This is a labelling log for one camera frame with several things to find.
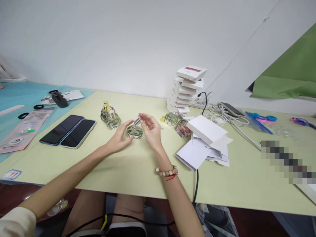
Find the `green cloth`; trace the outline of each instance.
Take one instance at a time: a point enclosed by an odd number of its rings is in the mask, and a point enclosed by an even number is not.
[[[316,97],[316,24],[254,82],[251,97]]]

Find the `phone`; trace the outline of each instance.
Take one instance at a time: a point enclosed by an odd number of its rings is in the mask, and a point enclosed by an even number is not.
[[[59,145],[60,141],[82,120],[84,117],[77,115],[70,115],[53,130],[47,133],[40,143],[48,145]]]
[[[75,128],[60,142],[59,146],[77,149],[96,125],[95,120],[83,119]]]
[[[224,108],[226,108],[232,115],[237,116],[237,117],[245,117],[245,115],[240,112],[239,110],[237,110],[236,108],[234,108],[233,106],[231,106],[228,103],[223,103],[221,102],[222,106],[224,106]]]

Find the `stack of white boxes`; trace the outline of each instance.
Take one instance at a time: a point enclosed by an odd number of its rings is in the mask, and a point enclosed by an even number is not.
[[[190,112],[188,104],[196,97],[197,90],[203,89],[203,77],[207,69],[196,66],[180,68],[174,79],[173,88],[168,94],[167,109],[184,117]]]

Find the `leg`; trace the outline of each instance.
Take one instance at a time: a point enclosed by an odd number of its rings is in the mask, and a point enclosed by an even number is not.
[[[82,190],[70,212],[62,236],[69,234],[79,226],[104,214],[105,193]],[[81,230],[101,229],[103,219],[97,220]]]
[[[114,213],[124,214],[145,220],[143,198],[139,196],[118,194],[114,207]],[[135,222],[128,217],[113,216],[112,223]]]

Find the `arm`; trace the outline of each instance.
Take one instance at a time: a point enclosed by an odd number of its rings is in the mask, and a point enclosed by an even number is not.
[[[139,117],[146,139],[156,155],[160,171],[172,170],[172,164],[161,144],[160,125],[150,115],[139,113]],[[178,176],[168,182],[166,180],[169,178],[162,178],[180,236],[204,236],[200,220]]]
[[[132,142],[134,137],[130,137],[126,141],[122,140],[125,129],[132,122],[133,120],[129,120],[121,124],[116,129],[113,137],[105,145],[99,147],[86,158],[50,181],[19,206],[31,210],[37,219],[42,217],[55,206],[60,199],[69,193],[104,157],[123,149]]]

